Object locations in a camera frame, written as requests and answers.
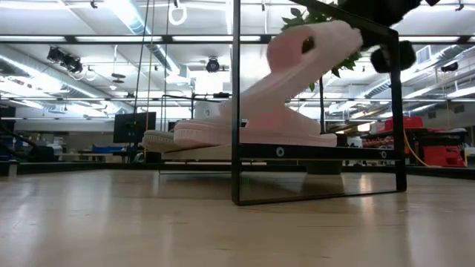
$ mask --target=wooden floor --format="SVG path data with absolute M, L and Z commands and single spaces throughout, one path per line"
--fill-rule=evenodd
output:
M 317 192 L 307 178 L 244 194 Z M 0 266 L 474 266 L 475 183 L 408 179 L 406 194 L 237 207 L 228 174 L 23 176 L 0 182 Z M 364 191 L 392 179 L 318 181 Z

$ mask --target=red toolbox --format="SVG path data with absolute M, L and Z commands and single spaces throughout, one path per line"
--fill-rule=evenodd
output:
M 441 167 L 465 167 L 465 162 L 457 146 L 425 146 L 424 162 Z
M 404 117 L 402 118 L 404 123 L 404 129 L 414 129 L 422 128 L 422 118 L 421 117 Z M 393 130 L 393 118 L 388 119 L 384 124 L 378 129 L 378 132 L 392 131 Z

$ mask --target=ceiling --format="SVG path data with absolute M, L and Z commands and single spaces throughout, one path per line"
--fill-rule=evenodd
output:
M 96 1 L 97 9 L 90 6 L 89 1 L 82 0 L 41 0 L 41 1 L 1 1 L 0 2 L 0 34 L 22 34 L 22 35 L 40 35 L 48 34 L 55 36 L 62 35 L 130 35 L 129 27 L 124 23 L 119 12 L 116 11 L 117 5 L 128 0 L 113 1 L 115 5 L 108 1 Z M 137 6 L 137 12 L 142 17 L 148 18 L 148 29 L 152 29 L 154 35 L 214 35 L 230 34 L 229 32 L 229 3 L 224 0 L 195 0 L 180 3 L 181 7 L 186 7 L 187 17 L 182 24 L 173 25 L 168 19 L 168 1 L 155 1 L 155 7 L 148 8 L 147 1 L 131 0 Z M 282 17 L 290 17 L 290 8 L 298 7 L 290 1 L 284 0 L 243 0 L 241 1 L 241 33 L 242 34 L 278 34 L 283 25 Z M 262 3 L 265 4 L 265 10 L 262 9 Z M 438 6 L 420 8 L 407 14 L 404 21 L 395 25 L 395 29 L 400 34 L 417 35 L 459 35 L 475 33 L 475 1 L 464 1 L 464 10 L 455 11 L 458 1 L 442 0 Z M 179 20 L 183 14 L 180 10 L 173 11 L 175 20 Z M 77 87 L 85 87 L 92 90 L 98 90 L 104 93 L 101 96 L 124 97 L 128 93 L 135 93 L 137 89 L 139 95 L 150 89 L 152 92 L 163 93 L 167 90 L 170 94 L 178 96 L 191 96 L 191 87 L 188 84 L 176 82 L 165 82 L 167 77 L 165 68 L 154 55 L 151 55 L 149 49 L 142 49 L 139 45 L 119 45 L 117 55 L 114 59 L 113 45 L 60 45 L 61 49 L 72 53 L 81 58 L 81 62 L 90 71 L 83 71 L 78 75 L 70 77 L 65 69 L 58 64 L 51 64 L 46 56 L 50 49 L 47 44 L 11 44 L 8 49 L 20 52 L 24 57 L 21 62 L 23 65 L 34 65 L 45 75 L 51 75 L 56 79 L 66 82 L 72 79 L 78 80 Z M 162 48 L 174 62 L 179 65 L 185 65 L 189 69 L 189 77 L 196 79 L 218 79 L 222 82 L 222 90 L 231 92 L 229 66 L 231 64 L 230 49 L 227 44 L 169 44 Z M 432 47 L 432 55 L 436 56 L 437 51 L 446 47 Z M 245 44 L 241 47 L 240 57 L 240 88 L 247 89 L 257 80 L 264 77 L 269 68 L 266 63 L 266 45 L 264 44 Z M 350 98 L 358 97 L 367 93 L 371 88 L 381 84 L 388 76 L 377 74 L 372 68 L 369 60 L 370 53 L 363 53 L 363 57 L 357 62 L 354 71 L 344 70 L 341 73 L 341 79 L 329 74 L 324 77 L 325 96 L 327 98 Z M 221 65 L 226 66 L 225 71 L 210 76 L 204 71 L 204 66 L 210 57 L 216 57 Z M 459 75 L 472 69 L 470 58 L 472 52 L 469 51 L 457 58 L 460 62 L 460 70 L 457 73 L 443 74 L 443 79 L 450 76 Z M 412 69 L 406 74 L 410 79 L 403 80 L 404 92 L 409 94 L 414 91 L 426 88 L 436 84 L 440 77 L 436 78 L 436 71 L 429 67 L 428 70 L 420 71 L 417 75 Z M 112 73 L 121 73 L 126 75 L 123 84 L 114 84 L 111 77 Z M 439 94 L 450 92 L 454 83 L 441 88 L 435 88 L 420 97 L 436 98 Z M 68 90 L 65 95 L 70 96 L 74 90 Z M 390 90 L 382 91 L 373 96 L 373 98 L 390 98 Z M 48 94 L 48 90 L 39 92 L 39 95 Z M 309 90 L 302 93 L 300 97 L 318 97 L 317 93 Z M 177 100 L 167 102 L 172 107 L 187 108 L 190 101 Z M 353 103 L 342 107 L 341 103 L 326 102 L 325 106 L 329 111 L 329 116 L 341 117 L 347 114 L 359 112 L 369 112 L 379 109 L 378 113 L 385 113 L 389 105 L 381 103 Z M 68 105 L 68 103 L 59 103 L 59 105 Z M 151 105 L 158 106 L 159 102 L 152 102 Z M 302 105 L 299 102 L 291 102 L 291 106 L 299 108 L 317 108 L 317 102 Z

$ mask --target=pink object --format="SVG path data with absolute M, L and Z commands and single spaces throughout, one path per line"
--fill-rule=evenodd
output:
M 313 37 L 315 48 L 302 54 L 302 43 Z M 317 121 L 284 106 L 285 99 L 355 53 L 362 45 L 359 30 L 335 21 L 303 25 L 275 37 L 267 49 L 271 73 L 240 95 L 242 143 L 336 146 L 336 135 L 320 135 Z M 183 148 L 231 144 L 231 101 L 220 106 L 219 117 L 178 122 L 174 142 Z

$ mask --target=computer monitor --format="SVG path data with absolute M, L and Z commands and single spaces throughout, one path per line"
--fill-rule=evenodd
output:
M 116 115 L 114 121 L 114 143 L 141 142 L 145 131 L 155 130 L 156 120 L 156 112 Z

